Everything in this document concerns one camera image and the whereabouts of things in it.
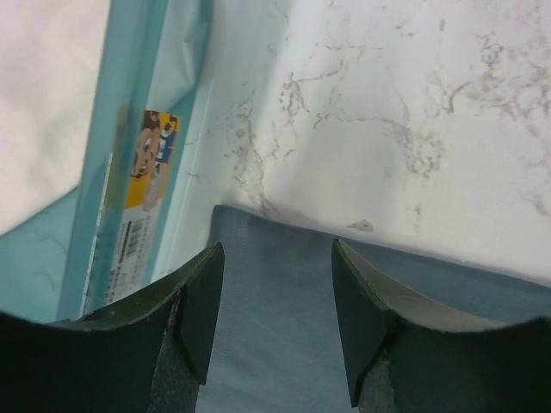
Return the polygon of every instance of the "white marble countertop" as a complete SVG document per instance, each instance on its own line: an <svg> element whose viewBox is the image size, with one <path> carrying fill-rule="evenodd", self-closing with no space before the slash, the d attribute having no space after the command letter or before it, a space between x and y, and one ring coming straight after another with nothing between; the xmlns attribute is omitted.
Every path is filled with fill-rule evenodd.
<svg viewBox="0 0 551 413"><path fill-rule="evenodd" d="M157 275L225 203L551 283L551 2L216 8Z"/></svg>

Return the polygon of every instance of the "yellow label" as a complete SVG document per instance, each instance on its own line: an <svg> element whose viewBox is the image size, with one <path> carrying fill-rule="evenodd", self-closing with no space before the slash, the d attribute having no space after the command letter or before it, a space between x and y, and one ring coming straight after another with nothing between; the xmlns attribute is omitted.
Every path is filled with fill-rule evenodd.
<svg viewBox="0 0 551 413"><path fill-rule="evenodd" d="M133 154L126 209L141 205L149 211L163 199L179 129L177 116L145 111Z"/></svg>

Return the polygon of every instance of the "teal plastic container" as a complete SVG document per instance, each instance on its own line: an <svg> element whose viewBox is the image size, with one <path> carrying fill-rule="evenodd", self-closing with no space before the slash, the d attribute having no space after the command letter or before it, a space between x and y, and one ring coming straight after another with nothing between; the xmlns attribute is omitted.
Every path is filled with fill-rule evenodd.
<svg viewBox="0 0 551 413"><path fill-rule="evenodd" d="M115 256L134 148L146 109L166 111L180 117L180 132L172 158L173 169L167 182L142 285L151 281L198 84L197 78L195 85L168 110L146 107L167 5L177 1L183 2L180 4L183 7L186 3L198 4L197 0L113 0L111 3L58 319L78 318L106 304L105 293ZM193 52L188 54L188 59L193 61L186 62L186 65L192 65L200 72L213 5L212 0L199 4L200 10L195 14L201 24L188 24L201 27L201 32L189 40Z"/></svg>

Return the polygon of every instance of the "cartoon character sticker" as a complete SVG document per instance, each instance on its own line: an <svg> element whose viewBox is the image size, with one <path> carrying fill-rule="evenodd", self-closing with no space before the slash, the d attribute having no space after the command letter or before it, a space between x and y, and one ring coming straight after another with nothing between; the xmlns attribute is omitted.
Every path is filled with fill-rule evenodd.
<svg viewBox="0 0 551 413"><path fill-rule="evenodd" d="M134 193L142 193L140 204L144 211L151 211L162 198L169 177L178 123L175 115L145 111L131 173L133 181L139 183L139 186L135 185ZM135 195L132 183L129 195Z"/></svg>

